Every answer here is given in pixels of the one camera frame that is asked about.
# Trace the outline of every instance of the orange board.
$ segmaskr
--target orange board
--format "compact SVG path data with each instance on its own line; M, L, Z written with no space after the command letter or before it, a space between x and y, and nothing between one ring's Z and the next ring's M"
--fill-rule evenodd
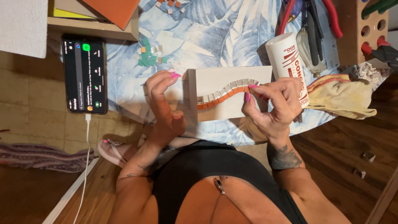
M124 30L130 21L139 0L83 0L120 29Z

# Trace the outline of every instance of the table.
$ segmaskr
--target table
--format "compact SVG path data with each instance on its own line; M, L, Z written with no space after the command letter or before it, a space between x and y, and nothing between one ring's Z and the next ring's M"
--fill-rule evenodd
M142 0L139 16L140 39L147 37L151 46L162 45L167 64L138 66L133 59L142 42L107 41L107 71L109 109L144 124L154 123L143 85L147 78L160 70L175 69L184 74L190 68L260 66L257 48L275 35L279 0L180 0L182 14L173 7L168 15L166 4L160 8L155 0ZM297 33L301 15L287 25L285 32ZM306 84L315 79L304 69ZM321 75L336 74L336 69ZM189 111L187 77L165 93L173 110L182 110L187 119L184 136L235 146L261 143L266 138L249 118L215 120L196 123ZM303 122L290 125L290 135L298 134L335 118L320 110L306 109Z

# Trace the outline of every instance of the smartphone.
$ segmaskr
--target smartphone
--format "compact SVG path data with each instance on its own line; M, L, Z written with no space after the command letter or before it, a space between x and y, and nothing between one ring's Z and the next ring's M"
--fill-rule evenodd
M106 45L99 37L62 35L66 106L72 113L106 114Z

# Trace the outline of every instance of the hand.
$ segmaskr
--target hand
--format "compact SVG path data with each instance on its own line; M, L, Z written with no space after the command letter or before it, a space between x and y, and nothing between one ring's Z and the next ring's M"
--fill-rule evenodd
M150 108L157 120L151 135L156 142L164 146L185 132L184 113L180 110L172 111L164 96L164 92L176 83L178 77L181 75L163 70L146 81Z
M275 147L284 146L289 137L289 125L301 112L299 93L301 81L299 78L280 78L273 83L249 86L254 92L261 94L261 98L271 100L274 106L271 112L261 113L256 108L254 97L250 93L244 111L253 120L258 129L268 138Z

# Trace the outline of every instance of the woman's left hand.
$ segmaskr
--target woman's left hand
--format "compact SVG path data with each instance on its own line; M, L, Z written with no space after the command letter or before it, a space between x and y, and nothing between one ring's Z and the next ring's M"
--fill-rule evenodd
M163 70L155 73L146 81L150 108L157 120L151 135L164 146L175 137L182 135L187 123L184 113L180 110L172 111L164 96L164 92L169 86L176 83L178 77L181 75Z

